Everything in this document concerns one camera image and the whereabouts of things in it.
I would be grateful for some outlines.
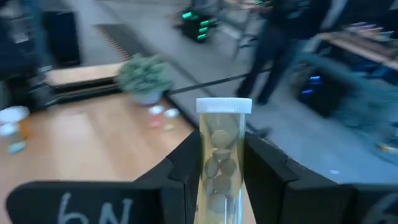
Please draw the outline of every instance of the tube of coins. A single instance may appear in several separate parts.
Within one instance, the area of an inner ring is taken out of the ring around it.
[[[198,98],[202,170],[198,224],[242,224],[243,144],[247,98]]]

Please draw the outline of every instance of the white cap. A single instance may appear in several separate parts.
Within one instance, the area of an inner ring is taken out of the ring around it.
[[[197,113],[251,114],[252,99],[234,97],[197,98]]]
[[[163,113],[164,107],[163,106],[153,106],[149,108],[149,113],[152,115],[158,115]]]
[[[0,111],[0,123],[16,123],[29,115],[29,109],[25,106],[12,106]]]
[[[169,109],[167,111],[165,111],[164,116],[166,118],[174,118],[176,116],[178,116],[180,114],[180,112],[178,112],[177,109],[173,108],[173,109]]]
[[[0,127],[1,136],[9,136],[10,134],[14,134],[17,131],[18,126],[12,123],[8,123]]]

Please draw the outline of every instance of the gray floor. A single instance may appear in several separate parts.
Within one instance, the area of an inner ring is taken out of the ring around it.
[[[80,12],[88,12],[81,15],[81,27],[86,29],[82,31],[82,41],[87,43],[84,50],[88,56],[96,54],[93,61],[103,60],[101,62],[111,63],[117,61],[117,57],[107,52],[109,49],[106,50],[106,47],[100,44],[102,40],[95,40],[97,44],[91,43],[91,37],[95,34],[89,29],[90,25],[122,22],[139,32],[140,38],[161,56],[174,60],[188,70],[200,83],[240,75],[248,69],[249,50],[244,50],[237,61],[231,61],[234,40],[230,35],[217,32],[210,43],[200,45],[182,37],[179,31],[173,29],[165,17],[180,10],[179,5],[153,2],[142,4],[122,1],[68,1],[79,8]],[[176,82],[175,89],[197,84],[181,76],[175,68],[170,66],[168,69]],[[197,119],[195,98],[209,96],[209,93],[214,96],[232,96],[239,81],[178,93],[172,97],[187,113]],[[248,123],[255,128],[273,127],[271,140],[283,151],[309,169],[334,181],[398,183],[397,166],[376,157],[371,152],[372,145],[366,144],[339,123],[320,118],[295,101],[285,86],[277,90],[269,105],[261,108],[255,106],[253,114],[248,116]]]

